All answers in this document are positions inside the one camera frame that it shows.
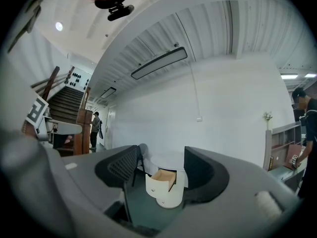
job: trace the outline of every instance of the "stair step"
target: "stair step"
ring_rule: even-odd
[[[75,101],[75,102],[80,102],[81,103],[81,99],[73,98],[72,96],[68,96],[68,95],[63,94],[63,93],[58,93],[55,96],[57,98],[65,98],[65,99],[68,99],[70,101]]]
[[[81,96],[84,95],[83,92],[77,91],[77,90],[69,88],[69,87],[64,87],[61,91],[67,91],[67,92],[71,92],[71,93],[78,94],[78,95],[81,95]]]
[[[74,148],[74,144],[71,144],[71,142],[69,142],[69,143],[67,143],[67,144],[64,144],[64,145],[63,145],[63,148],[73,149],[73,148]]]
[[[76,104],[78,106],[80,106],[80,104],[81,104],[81,102],[73,101],[73,100],[70,100],[70,99],[67,99],[67,98],[64,98],[64,97],[60,97],[60,96],[54,96],[53,100],[66,101],[68,103]]]
[[[54,110],[54,111],[59,111],[59,112],[63,112],[69,115],[73,115],[73,116],[77,116],[78,115],[78,110],[77,111],[72,111],[69,109],[65,109],[63,107],[59,107],[59,106],[55,106],[55,105],[50,105],[50,109]]]
[[[60,117],[60,116],[55,116],[55,115],[52,115],[52,114],[51,114],[51,117],[54,120],[57,120],[57,121],[63,121],[63,122],[71,123],[71,124],[76,124],[75,120],[70,120],[70,119],[67,119],[67,118],[64,118],[64,117]]]
[[[69,98],[76,99],[76,100],[79,100],[79,101],[81,101],[83,99],[82,96],[75,95],[75,94],[68,93],[68,92],[59,92],[59,93],[57,93],[57,95],[67,96]]]
[[[74,155],[73,149],[69,148],[58,148],[57,151],[59,152],[61,157],[68,157]]]
[[[54,99],[54,98],[49,100],[49,104],[53,104],[53,105],[56,105],[56,106],[58,106],[59,104],[63,104],[63,105],[75,108],[77,110],[79,110],[79,107],[80,107],[80,105],[78,105],[78,104],[73,104],[73,103],[70,103],[68,101],[63,101],[63,100]]]
[[[63,108],[65,110],[73,111],[73,112],[76,112],[76,113],[78,113],[78,110],[79,110],[79,108],[75,108],[75,107],[72,107],[72,106],[69,106],[69,105],[66,105],[66,104],[62,104],[62,103],[58,103],[58,102],[55,102],[55,101],[50,102],[49,107],[51,109],[54,109],[53,107]]]
[[[55,110],[50,110],[50,113],[52,116],[58,116],[58,117],[62,117],[62,118],[74,120],[74,121],[77,120],[77,116],[69,115],[67,113],[63,113],[63,112],[59,112],[59,111],[55,111]]]

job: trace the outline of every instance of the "corrugated ceiling panel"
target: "corrugated ceiling panel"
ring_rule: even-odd
[[[164,29],[170,42],[173,44],[178,43],[180,47],[184,47],[188,55],[188,60],[194,61],[190,43],[176,13],[166,17],[157,24]]]
[[[177,13],[184,26],[196,60],[226,54],[228,27],[225,3],[212,2]]]
[[[271,34],[271,38],[267,42],[265,51],[267,51],[271,57],[274,57],[287,21],[287,8],[275,0],[268,0],[268,2],[272,4],[269,8],[269,18],[272,19],[270,21],[271,25],[267,28],[267,32]]]
[[[279,43],[276,46],[275,54],[273,55],[273,59],[277,66],[285,66],[285,63],[298,44],[302,31],[302,20],[300,20],[300,17],[294,10],[288,8],[283,34],[281,35]]]
[[[161,38],[158,37],[155,32],[151,31],[152,28],[153,26],[140,34],[139,39],[149,48],[151,53],[159,55],[166,52],[168,48],[161,41],[161,39],[164,39],[164,36],[161,36]]]
[[[126,52],[130,53],[140,63],[145,62],[153,56],[151,51],[139,39],[134,39],[126,48]]]
[[[260,11],[261,1],[249,0],[243,52],[253,52],[255,50],[261,18]]]
[[[304,25],[300,39],[285,67],[317,71],[316,41],[309,27]]]

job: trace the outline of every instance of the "man in gray shirt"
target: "man in gray shirt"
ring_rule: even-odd
[[[91,143],[90,150],[96,149],[97,135],[98,135],[99,126],[100,126],[99,113],[95,112],[94,116],[95,116],[95,118],[92,122],[92,128],[91,128],[91,133],[90,133],[90,143]]]

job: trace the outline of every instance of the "wooden shelf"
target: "wooden shelf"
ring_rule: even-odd
[[[291,123],[289,125],[282,126],[280,128],[275,128],[272,130],[272,135],[276,135],[276,134],[279,134],[281,132],[284,132],[284,131],[287,131],[289,129],[293,129],[293,128],[296,128],[299,126],[301,126],[301,124],[299,122],[294,122],[294,123]]]
[[[285,144],[285,145],[274,145],[274,146],[272,147],[272,151],[278,151],[278,150],[284,148],[285,146],[288,146],[288,145],[294,144],[294,143],[295,143],[295,141],[291,141],[291,142],[288,142],[288,143]]]

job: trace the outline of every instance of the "man in black shirt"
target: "man in black shirt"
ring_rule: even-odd
[[[303,183],[298,193],[300,198],[307,197],[313,193],[316,181],[317,168],[317,100],[306,95],[302,87],[296,88],[292,93],[295,108],[306,111],[306,139],[307,146],[303,154],[297,158],[295,167],[308,157]]]

